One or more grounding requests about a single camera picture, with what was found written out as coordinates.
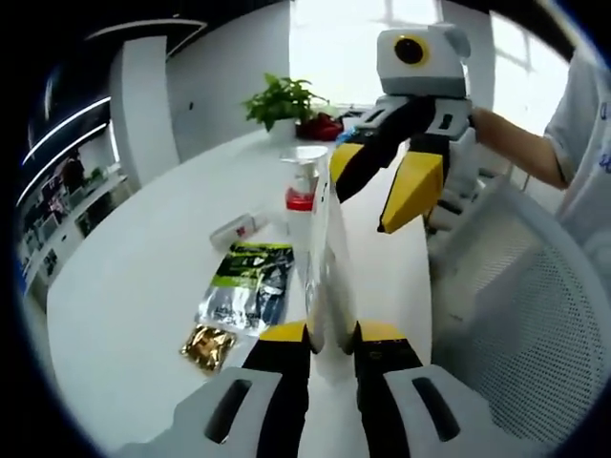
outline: green leaves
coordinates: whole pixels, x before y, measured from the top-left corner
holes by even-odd
[[[265,73],[263,75],[267,89],[254,94],[242,104],[245,107],[246,120],[254,119],[270,131],[274,123],[280,119],[299,119],[307,121],[314,113],[310,106],[314,99],[328,100],[314,94],[304,85],[310,84],[305,79],[291,79]]]

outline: person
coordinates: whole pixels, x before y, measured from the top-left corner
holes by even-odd
[[[585,48],[543,135],[474,108],[477,140],[517,167],[566,190],[557,218],[582,247],[611,298],[611,72]]]
[[[70,153],[61,170],[61,177],[68,194],[72,194],[85,184],[85,168],[77,151]]]

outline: potted plant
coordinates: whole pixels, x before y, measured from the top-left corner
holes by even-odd
[[[295,136],[295,123],[306,122],[314,112],[314,99],[328,101],[312,93],[304,79],[278,77],[271,73],[264,75],[267,89],[254,94],[242,104],[247,110],[246,120],[254,119],[263,124],[274,142],[285,142]]]

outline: white chair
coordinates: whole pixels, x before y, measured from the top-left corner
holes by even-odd
[[[560,444],[611,374],[611,304],[559,223],[496,178],[432,246],[432,362],[481,394],[494,422]]]

